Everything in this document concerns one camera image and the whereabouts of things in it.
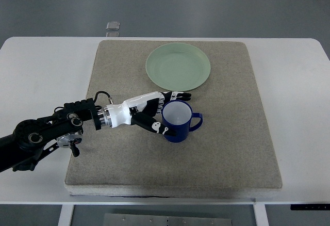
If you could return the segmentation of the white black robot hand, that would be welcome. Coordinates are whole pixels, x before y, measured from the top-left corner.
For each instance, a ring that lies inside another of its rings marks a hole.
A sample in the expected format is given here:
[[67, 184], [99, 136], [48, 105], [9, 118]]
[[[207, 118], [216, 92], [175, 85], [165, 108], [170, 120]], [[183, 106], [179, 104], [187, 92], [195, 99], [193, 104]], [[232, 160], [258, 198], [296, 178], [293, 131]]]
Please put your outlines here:
[[101, 125], [115, 128], [122, 124], [137, 125], [152, 133], [176, 136], [174, 130], [157, 121], [166, 103], [173, 100], [189, 101], [191, 94], [181, 91], [151, 92], [125, 100], [121, 104], [110, 104], [99, 110]]

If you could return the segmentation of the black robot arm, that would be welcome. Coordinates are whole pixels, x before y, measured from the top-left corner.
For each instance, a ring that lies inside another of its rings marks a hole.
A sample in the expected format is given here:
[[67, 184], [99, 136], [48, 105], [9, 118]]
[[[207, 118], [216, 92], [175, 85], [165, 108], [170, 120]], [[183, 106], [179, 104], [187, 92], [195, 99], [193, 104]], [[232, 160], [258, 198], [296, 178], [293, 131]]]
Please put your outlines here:
[[78, 157], [83, 123], [92, 120], [97, 130], [105, 124], [105, 113], [96, 105], [99, 94], [112, 103], [108, 92], [98, 91], [95, 98], [65, 103], [54, 109], [51, 116], [20, 122], [11, 135], [1, 138], [1, 172], [33, 171], [39, 161], [58, 148], [69, 148]]

